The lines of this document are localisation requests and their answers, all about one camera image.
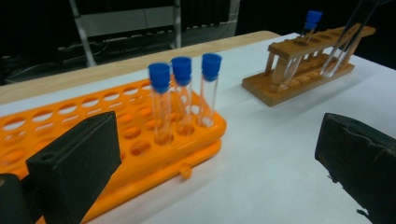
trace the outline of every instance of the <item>test tube rack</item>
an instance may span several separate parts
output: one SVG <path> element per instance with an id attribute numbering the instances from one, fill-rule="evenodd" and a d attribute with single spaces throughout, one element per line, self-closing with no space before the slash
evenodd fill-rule
<path id="1" fill-rule="evenodd" d="M 325 64 L 328 54 L 323 51 L 333 47 L 345 27 L 316 32 L 308 43 L 300 41 L 300 37 L 287 39 L 283 42 L 273 43 L 268 47 L 269 56 L 264 72 L 246 77 L 242 86 L 269 106 L 281 104 L 304 92 L 310 91 L 320 85 L 333 81 L 352 72 L 354 65 L 349 63 L 350 56 L 359 45 L 361 39 L 372 35 L 375 28 L 364 26 L 358 38 L 351 46 L 342 65 L 332 77 L 322 77 L 320 69 Z M 282 88 L 285 82 L 285 71 L 288 64 L 299 57 L 303 57 L 288 88 Z"/>
<path id="2" fill-rule="evenodd" d="M 24 178 L 28 175 L 25 161 L 41 148 L 85 118 L 115 111 L 122 164 L 83 222 L 174 176 L 190 178 L 192 167 L 219 152 L 226 121 L 215 113 L 211 127 L 196 125 L 199 96 L 194 92 L 194 132 L 183 136 L 175 129 L 171 144 L 157 145 L 153 141 L 156 124 L 152 116 L 150 93 L 150 82 L 144 79 L 0 118 L 0 173 L 12 173 L 19 179 Z M 171 120 L 175 122 L 177 119 L 173 111 Z"/>

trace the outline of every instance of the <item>white table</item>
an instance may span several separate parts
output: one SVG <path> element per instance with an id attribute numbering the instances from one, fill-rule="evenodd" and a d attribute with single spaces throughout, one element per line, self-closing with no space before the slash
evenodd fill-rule
<path id="1" fill-rule="evenodd" d="M 242 79 L 264 70 L 269 44 L 294 36 L 219 52 L 216 109 L 228 123 L 219 154 L 194 167 L 191 179 L 174 177 L 91 223 L 370 223 L 327 177 L 315 147 L 326 112 L 396 137 L 396 71 L 353 56 L 351 74 L 269 107 L 241 87 Z M 195 91 L 200 64 L 201 57 L 193 58 Z M 147 76 L 143 70 L 7 103 L 0 105 L 0 115 Z"/>

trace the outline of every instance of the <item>metal frame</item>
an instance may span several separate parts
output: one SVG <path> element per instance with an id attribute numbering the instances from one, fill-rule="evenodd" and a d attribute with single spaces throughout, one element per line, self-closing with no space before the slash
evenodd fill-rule
<path id="1" fill-rule="evenodd" d="M 174 25 L 175 48 L 181 48 L 180 0 L 172 7 L 153 7 L 136 10 L 80 15 L 75 0 L 69 0 L 78 35 L 87 58 L 87 66 L 96 66 L 88 37 L 126 31 Z"/>

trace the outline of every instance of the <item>dark wall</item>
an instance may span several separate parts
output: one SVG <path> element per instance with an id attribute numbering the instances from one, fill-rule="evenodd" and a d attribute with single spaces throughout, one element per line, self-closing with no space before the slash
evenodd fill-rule
<path id="1" fill-rule="evenodd" d="M 221 21 L 227 21 L 230 2 L 231 0 L 181 0 L 182 28 L 217 25 Z M 172 6 L 174 0 L 76 0 L 76 3 L 80 14 L 84 15 L 166 7 Z M 90 39 L 100 41 L 106 38 L 108 35 Z M 62 59 L 57 48 L 69 47 L 78 41 L 78 30 L 68 0 L 1 1 L 0 56 L 22 55 L 32 63 L 59 62 Z"/>
<path id="2" fill-rule="evenodd" d="M 323 12 L 317 30 L 345 26 L 359 0 L 241 0 L 236 35 L 268 30 L 300 33 L 308 10 Z M 376 33 L 363 38 L 355 54 L 396 69 L 396 1 L 379 6 L 367 25 Z"/>

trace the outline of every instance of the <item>glass test tube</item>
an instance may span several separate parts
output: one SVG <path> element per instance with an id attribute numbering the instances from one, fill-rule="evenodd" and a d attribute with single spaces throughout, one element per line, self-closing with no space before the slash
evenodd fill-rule
<path id="1" fill-rule="evenodd" d="M 202 57 L 202 78 L 200 91 L 200 107 L 198 125 L 211 127 L 214 123 L 216 91 L 221 57 L 218 54 L 207 53 Z"/>
<path id="2" fill-rule="evenodd" d="M 317 28 L 317 24 L 320 21 L 322 12 L 309 10 L 306 15 L 304 29 L 301 31 L 300 36 L 298 37 L 296 44 L 306 46 L 311 40 L 312 34 L 315 32 Z M 285 71 L 285 81 L 281 84 L 281 87 L 284 89 L 288 89 L 290 86 L 291 79 L 294 77 L 298 66 L 300 65 L 301 60 L 304 56 L 294 58 L 290 60 L 286 71 Z"/>
<path id="3" fill-rule="evenodd" d="M 148 66 L 151 81 L 151 101 L 154 116 L 154 142 L 168 145 L 172 142 L 170 66 L 152 63 Z"/>
<path id="4" fill-rule="evenodd" d="M 353 11 L 343 33 L 333 46 L 327 61 L 323 64 L 320 75 L 323 77 L 332 77 L 356 48 L 356 41 L 367 21 L 375 12 L 375 9 L 392 0 L 360 0 Z"/>
<path id="5" fill-rule="evenodd" d="M 194 132 L 191 125 L 191 58 L 176 57 L 171 63 L 176 82 L 177 133 L 190 135 Z"/>

